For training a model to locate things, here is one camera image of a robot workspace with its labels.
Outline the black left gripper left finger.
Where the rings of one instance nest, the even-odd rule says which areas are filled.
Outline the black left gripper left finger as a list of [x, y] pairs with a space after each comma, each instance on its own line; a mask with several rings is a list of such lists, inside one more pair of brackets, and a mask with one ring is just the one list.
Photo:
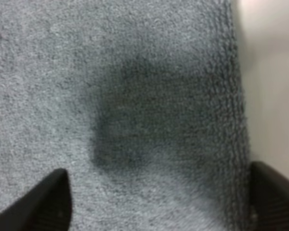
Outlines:
[[59, 168], [0, 213], [0, 231], [67, 231], [71, 218], [68, 172]]

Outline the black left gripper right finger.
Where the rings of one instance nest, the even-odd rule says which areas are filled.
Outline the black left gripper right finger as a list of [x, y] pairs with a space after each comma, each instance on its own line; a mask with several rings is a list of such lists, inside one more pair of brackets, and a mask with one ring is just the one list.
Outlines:
[[253, 231], [289, 231], [289, 179], [260, 161], [250, 166], [250, 221]]

